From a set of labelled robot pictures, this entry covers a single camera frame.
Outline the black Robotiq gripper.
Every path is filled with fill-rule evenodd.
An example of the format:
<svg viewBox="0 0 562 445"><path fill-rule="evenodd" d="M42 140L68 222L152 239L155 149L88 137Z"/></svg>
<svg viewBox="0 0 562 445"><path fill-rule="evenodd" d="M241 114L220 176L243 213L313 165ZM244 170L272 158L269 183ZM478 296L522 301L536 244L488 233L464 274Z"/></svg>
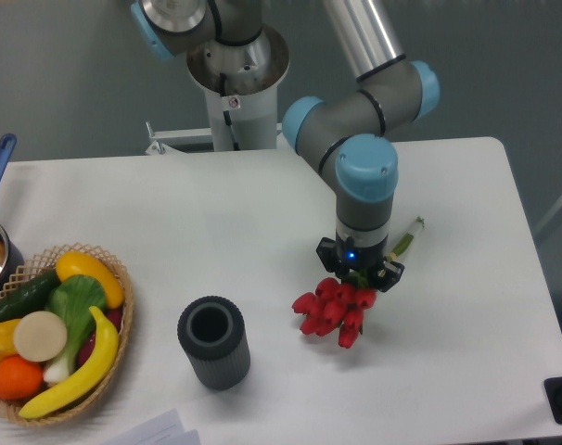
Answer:
<svg viewBox="0 0 562 445"><path fill-rule="evenodd" d="M335 240L322 237L316 247L316 254L325 270L336 277L346 277L355 272L372 277L372 288L388 292L396 286L404 272L404 265L397 261L385 261L384 250L387 238L374 241L369 246L357 244L352 236Z"/></svg>

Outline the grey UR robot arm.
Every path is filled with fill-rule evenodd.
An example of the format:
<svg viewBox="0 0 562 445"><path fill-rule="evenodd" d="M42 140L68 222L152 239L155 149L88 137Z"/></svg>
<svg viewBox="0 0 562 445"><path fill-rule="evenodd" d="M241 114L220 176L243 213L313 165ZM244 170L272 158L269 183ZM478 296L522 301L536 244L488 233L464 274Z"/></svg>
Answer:
<svg viewBox="0 0 562 445"><path fill-rule="evenodd" d="M384 292L404 270L385 251L398 182L386 135L434 109L440 84L428 64L406 57L380 2L324 8L358 89L334 105L306 96L284 115L277 88L288 47L263 22L261 2L135 1L131 12L156 56L185 55L205 96L215 150L270 148L285 137L336 197L335 234L316 250L325 269Z"/></svg>

